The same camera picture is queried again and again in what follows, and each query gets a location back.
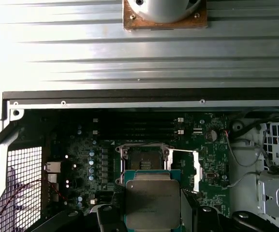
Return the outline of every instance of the cable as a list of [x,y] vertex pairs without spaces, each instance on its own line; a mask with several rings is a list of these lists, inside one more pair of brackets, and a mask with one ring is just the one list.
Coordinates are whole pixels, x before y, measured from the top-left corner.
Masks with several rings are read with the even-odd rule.
[[256,175],[259,176],[259,174],[257,172],[248,172],[246,174],[244,174],[240,179],[238,179],[236,182],[230,184],[227,186],[227,188],[232,188],[235,187],[240,181],[242,181],[245,177],[247,177],[248,175]]
[[32,183],[34,183],[34,182],[36,182],[36,181],[47,181],[47,182],[50,184],[50,186],[53,188],[53,190],[54,190],[60,197],[62,197],[64,200],[66,200],[66,198],[63,197],[63,196],[60,194],[60,192],[54,187],[54,185],[53,185],[50,181],[48,181],[48,180],[41,180],[41,179],[33,180],[33,181],[31,181],[31,182],[29,182],[29,183],[27,183],[27,184],[24,184],[24,185],[22,185],[21,187],[19,187],[19,188],[17,189],[17,191],[8,199],[8,201],[6,202],[5,206],[2,208],[2,210],[1,210],[1,212],[0,212],[0,217],[2,216],[3,212],[6,210],[6,207],[7,207],[7,205],[10,203],[10,201],[11,201],[22,189],[24,189],[26,186],[29,186],[30,184],[32,184]]
[[256,127],[260,124],[263,124],[263,123],[268,123],[268,122],[279,122],[279,117],[262,118],[262,119],[256,120],[253,123],[245,126],[243,129],[241,129],[239,131],[232,131],[229,134],[229,139],[230,140],[236,139],[236,138],[246,134],[248,131],[250,131],[254,127]]
[[255,161],[252,162],[251,164],[248,164],[248,165],[241,164],[241,163],[238,161],[236,155],[235,155],[234,152],[233,152],[233,149],[232,149],[230,140],[229,140],[229,138],[228,138],[228,132],[225,131],[225,134],[226,134],[226,141],[227,141],[227,145],[228,145],[228,148],[229,148],[229,150],[230,150],[230,153],[231,153],[231,155],[233,156],[233,158],[235,159],[236,163],[237,163],[239,166],[248,168],[248,167],[253,166],[253,165],[259,160],[259,158],[260,158],[260,153],[257,154]]
[[[277,109],[279,110],[279,107],[265,107],[265,109]],[[230,117],[230,120],[236,120],[236,119],[241,119],[241,118],[244,118],[246,117],[247,114],[253,112],[253,111],[257,111],[257,110],[261,110],[263,109],[263,107],[253,107],[253,108],[248,108],[246,110],[243,110],[241,111],[240,113],[236,114],[236,115],[233,115],[233,116],[229,116]]]

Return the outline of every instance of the white cable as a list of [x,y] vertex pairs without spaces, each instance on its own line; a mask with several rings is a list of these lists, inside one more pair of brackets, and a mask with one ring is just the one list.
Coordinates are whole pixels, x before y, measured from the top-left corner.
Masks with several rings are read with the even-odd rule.
[[259,176],[259,174],[257,172],[248,172],[246,174],[244,174],[240,179],[238,179],[236,182],[230,184],[227,186],[227,188],[232,188],[235,187],[240,181],[242,181],[245,177],[247,177],[248,175],[256,175]]

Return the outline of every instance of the black wire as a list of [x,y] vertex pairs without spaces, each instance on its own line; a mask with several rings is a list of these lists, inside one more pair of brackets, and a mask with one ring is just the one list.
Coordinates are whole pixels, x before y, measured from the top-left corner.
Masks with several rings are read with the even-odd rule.
[[229,139],[234,140],[234,139],[246,134],[248,131],[250,131],[254,127],[256,127],[260,124],[263,124],[263,123],[268,123],[268,122],[279,122],[279,117],[262,118],[262,119],[256,120],[253,123],[245,126],[244,128],[242,128],[239,131],[231,131],[231,133],[229,133]]

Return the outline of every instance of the cpu socket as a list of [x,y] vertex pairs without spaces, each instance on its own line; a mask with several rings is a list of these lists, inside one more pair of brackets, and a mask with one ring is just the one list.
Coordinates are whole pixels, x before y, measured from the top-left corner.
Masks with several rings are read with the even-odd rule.
[[121,157],[121,177],[117,183],[124,183],[125,170],[167,170],[169,149],[164,143],[124,144],[116,147]]

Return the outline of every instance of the green circuit board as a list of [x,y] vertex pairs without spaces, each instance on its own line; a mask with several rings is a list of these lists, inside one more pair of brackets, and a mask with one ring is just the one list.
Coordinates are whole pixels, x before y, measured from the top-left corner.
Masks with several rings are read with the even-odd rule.
[[[203,168],[198,200],[200,204],[213,206],[229,216],[226,125],[227,117],[224,114],[162,112],[114,113],[110,118],[108,115],[94,114],[59,127],[51,144],[51,153],[56,159],[67,155],[67,161],[76,164],[76,168],[61,173],[61,191],[65,180],[71,179],[69,187],[64,189],[69,194],[68,206],[79,208],[87,214],[95,203],[110,202],[115,192],[116,180],[121,175],[120,153],[116,147],[164,143],[175,149],[198,151]],[[157,146],[132,148],[133,152],[138,153],[159,150]],[[192,190],[196,174],[192,153],[175,151],[173,160],[172,169],[180,169],[182,173],[181,187]]]

